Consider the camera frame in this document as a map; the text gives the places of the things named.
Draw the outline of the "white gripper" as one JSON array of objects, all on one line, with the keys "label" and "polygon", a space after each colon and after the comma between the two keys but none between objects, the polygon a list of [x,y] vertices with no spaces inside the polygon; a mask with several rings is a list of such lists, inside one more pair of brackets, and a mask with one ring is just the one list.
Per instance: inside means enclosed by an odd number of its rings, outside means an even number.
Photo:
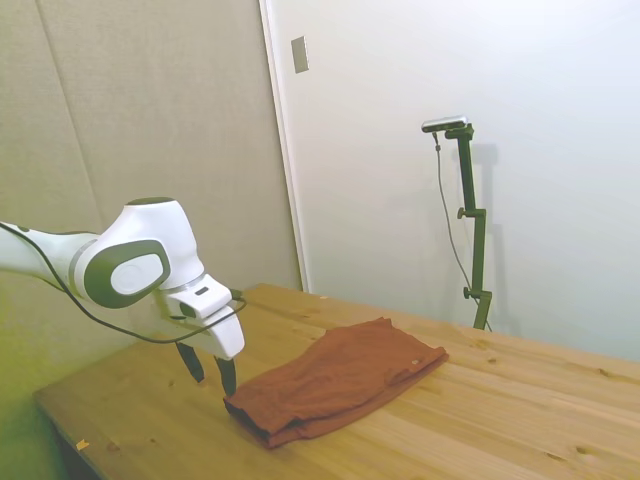
[{"label": "white gripper", "polygon": [[201,276],[181,287],[160,291],[161,332],[178,338],[179,342],[175,343],[178,353],[197,383],[205,379],[205,372],[194,348],[214,355],[226,397],[236,392],[233,358],[245,346],[231,302],[231,290],[211,276]]}]

